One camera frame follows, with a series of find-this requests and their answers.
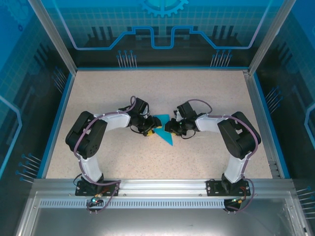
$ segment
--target enclosure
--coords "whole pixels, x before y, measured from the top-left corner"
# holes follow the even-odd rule
[[[314,10],[306,0],[0,2],[1,231],[313,235]],[[97,161],[121,182],[90,215],[67,134],[83,111],[114,112],[133,95],[161,127],[106,132]],[[244,113],[261,137],[240,212],[226,207],[238,195],[210,194],[227,172],[225,137],[164,131],[190,99],[212,116]]]

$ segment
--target blue triangular object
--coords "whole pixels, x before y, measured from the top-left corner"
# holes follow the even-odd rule
[[[159,120],[161,121],[162,128],[154,129],[154,132],[165,141],[167,141],[169,144],[173,145],[172,134],[164,131],[165,124],[170,121],[169,114],[156,115],[155,117],[159,118]]]

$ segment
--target speckled tabletop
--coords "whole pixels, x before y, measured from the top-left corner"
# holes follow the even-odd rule
[[[47,178],[74,178],[77,159],[65,137],[82,111],[102,114],[129,105],[138,96],[150,105],[152,115],[170,114],[188,99],[209,102],[213,115],[242,111],[258,129],[242,71],[144,70],[79,71],[65,111]],[[198,102],[193,108],[207,112]],[[121,128],[106,133],[97,153],[105,178],[196,179],[221,178],[229,153],[221,134],[197,132],[189,139],[173,137],[173,146],[158,135],[144,137]],[[251,158],[245,175],[271,178],[263,143]]]

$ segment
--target black bracket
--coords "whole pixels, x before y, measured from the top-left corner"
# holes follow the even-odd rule
[[[213,197],[213,196],[233,196],[233,197],[242,197],[244,196],[244,192],[241,190],[241,187],[246,188],[246,196],[251,195],[250,186],[248,184],[248,181],[242,180],[235,183],[236,185],[233,187],[233,190],[229,193],[226,192],[226,190],[222,186],[222,180],[214,180],[211,179],[209,181],[206,181],[206,190],[207,190],[207,196]]]
[[[102,181],[101,183],[110,183],[112,181]],[[99,186],[97,188],[94,187],[94,184],[88,183],[87,181],[80,180],[77,183],[77,187],[75,189],[76,196],[95,196],[96,194],[104,191],[103,196],[111,196],[115,191],[115,184],[108,186]]]

